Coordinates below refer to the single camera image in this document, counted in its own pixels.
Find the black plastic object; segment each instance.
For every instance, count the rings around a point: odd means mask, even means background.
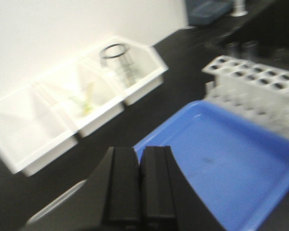
[[[232,9],[232,0],[185,0],[190,25],[209,25]]]
[[[138,163],[131,148],[109,148],[85,184],[21,231],[120,231],[140,225]]]
[[[149,230],[177,230],[164,148],[146,147],[140,172],[146,227]]]
[[[138,159],[132,148],[115,148],[108,221],[125,226],[140,222]]]
[[[186,180],[170,147],[146,147],[140,166],[147,224],[167,230],[167,219],[179,231],[225,231]]]

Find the blue plastic tray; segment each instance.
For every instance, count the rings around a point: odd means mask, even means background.
[[[170,145],[183,174],[228,231],[256,230],[289,190],[289,141],[195,101],[134,146]]]

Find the white plastic bin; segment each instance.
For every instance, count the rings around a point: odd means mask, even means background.
[[[124,98],[126,105],[131,105],[163,83],[162,74],[168,70],[168,67],[154,48],[120,36],[114,36],[96,46],[84,56],[84,62],[95,66],[96,63],[101,62],[100,51],[118,43],[125,43],[130,47],[128,55],[133,61],[131,67],[135,83],[131,86],[126,85],[120,75],[116,75],[112,83]]]
[[[34,83],[74,132],[86,137],[123,111],[123,98],[103,76],[83,62],[71,61]]]
[[[12,173],[35,174],[76,145],[73,135],[30,85],[0,100],[0,158]]]

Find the plastic test tube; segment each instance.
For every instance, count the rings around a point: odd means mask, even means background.
[[[256,63],[258,61],[258,41],[252,40],[242,44],[243,59]]]
[[[239,42],[231,42],[226,44],[227,54],[234,58],[240,58]]]

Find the white test tube rack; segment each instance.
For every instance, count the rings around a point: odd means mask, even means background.
[[[289,71],[226,55],[202,71],[215,76],[205,100],[289,139]]]

